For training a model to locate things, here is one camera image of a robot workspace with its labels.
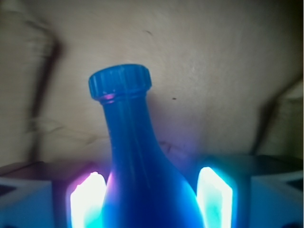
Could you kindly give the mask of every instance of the bottle neck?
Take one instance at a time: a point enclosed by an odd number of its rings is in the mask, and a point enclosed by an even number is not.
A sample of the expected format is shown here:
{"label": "bottle neck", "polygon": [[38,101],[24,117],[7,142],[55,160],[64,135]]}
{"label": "bottle neck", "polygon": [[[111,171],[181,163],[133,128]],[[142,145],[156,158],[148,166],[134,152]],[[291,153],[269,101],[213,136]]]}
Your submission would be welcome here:
{"label": "bottle neck", "polygon": [[103,104],[112,144],[113,166],[141,163],[162,153],[153,132],[145,98],[146,93]]}

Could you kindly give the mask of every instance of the blue plastic cap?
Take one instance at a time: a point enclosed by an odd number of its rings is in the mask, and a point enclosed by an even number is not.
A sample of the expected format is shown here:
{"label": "blue plastic cap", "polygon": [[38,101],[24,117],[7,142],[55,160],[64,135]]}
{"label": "blue plastic cap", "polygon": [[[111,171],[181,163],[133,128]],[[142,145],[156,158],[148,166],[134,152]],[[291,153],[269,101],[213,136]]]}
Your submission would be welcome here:
{"label": "blue plastic cap", "polygon": [[97,101],[117,95],[146,92],[151,86],[149,70],[138,64],[112,66],[97,71],[89,79],[91,96]]}

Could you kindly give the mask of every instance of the beige wall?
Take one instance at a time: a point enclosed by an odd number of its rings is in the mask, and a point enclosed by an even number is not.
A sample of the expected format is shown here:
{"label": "beige wall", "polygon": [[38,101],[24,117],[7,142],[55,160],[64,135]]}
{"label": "beige wall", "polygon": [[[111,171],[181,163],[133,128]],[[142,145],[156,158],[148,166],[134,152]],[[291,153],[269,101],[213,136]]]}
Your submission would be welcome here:
{"label": "beige wall", "polygon": [[157,138],[180,158],[248,153],[261,108],[303,73],[297,1],[24,2],[50,24],[62,48],[41,112],[45,159],[109,157],[103,111],[87,84],[101,68],[150,69]]}

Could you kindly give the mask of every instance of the glowing light panel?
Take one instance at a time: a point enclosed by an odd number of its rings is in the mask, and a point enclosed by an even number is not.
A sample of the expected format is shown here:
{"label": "glowing light panel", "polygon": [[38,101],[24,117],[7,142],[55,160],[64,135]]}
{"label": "glowing light panel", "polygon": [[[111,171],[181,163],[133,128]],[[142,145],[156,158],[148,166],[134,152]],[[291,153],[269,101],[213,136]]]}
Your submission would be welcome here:
{"label": "glowing light panel", "polygon": [[70,197],[72,228],[95,227],[97,223],[100,226],[105,188],[105,179],[97,172],[92,172],[84,182],[77,185]]}
{"label": "glowing light panel", "polygon": [[199,172],[197,200],[205,227],[231,228],[233,190],[210,167]]}

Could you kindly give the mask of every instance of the blue bottle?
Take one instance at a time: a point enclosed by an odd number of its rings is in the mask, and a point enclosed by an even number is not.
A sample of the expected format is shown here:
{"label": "blue bottle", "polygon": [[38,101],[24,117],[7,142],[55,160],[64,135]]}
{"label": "blue bottle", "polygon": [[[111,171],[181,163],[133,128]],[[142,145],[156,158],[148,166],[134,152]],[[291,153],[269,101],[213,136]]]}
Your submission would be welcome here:
{"label": "blue bottle", "polygon": [[101,228],[201,228],[191,186],[161,151],[152,129],[146,93],[149,70],[136,64],[94,73],[91,96],[104,107],[112,144],[112,169]]}

